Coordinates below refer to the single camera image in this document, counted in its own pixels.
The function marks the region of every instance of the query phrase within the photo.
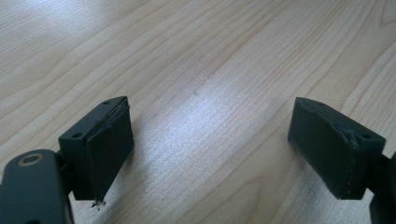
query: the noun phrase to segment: screw hole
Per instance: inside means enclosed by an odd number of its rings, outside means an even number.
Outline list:
[[[78,138],[78,137],[81,137],[81,136],[82,136],[82,133],[75,133],[75,134],[72,135],[72,138]]]
[[[370,135],[368,135],[368,134],[364,134],[364,135],[363,135],[363,138],[365,138],[365,139],[370,139],[370,138],[371,138],[371,136],[370,136]]]
[[[44,155],[41,153],[30,154],[30,155],[27,155],[27,156],[23,157],[22,159],[20,159],[18,161],[18,165],[19,166],[30,166],[30,165],[36,164],[39,161],[41,161],[41,159],[43,159],[43,157],[44,157]]]
[[[40,224],[41,222],[39,220],[31,220],[26,222],[26,224]]]

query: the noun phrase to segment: table surface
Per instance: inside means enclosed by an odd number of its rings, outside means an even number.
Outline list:
[[[287,141],[297,96],[396,148],[396,1],[3,0],[0,170],[127,95],[134,155],[77,223],[370,223]]]

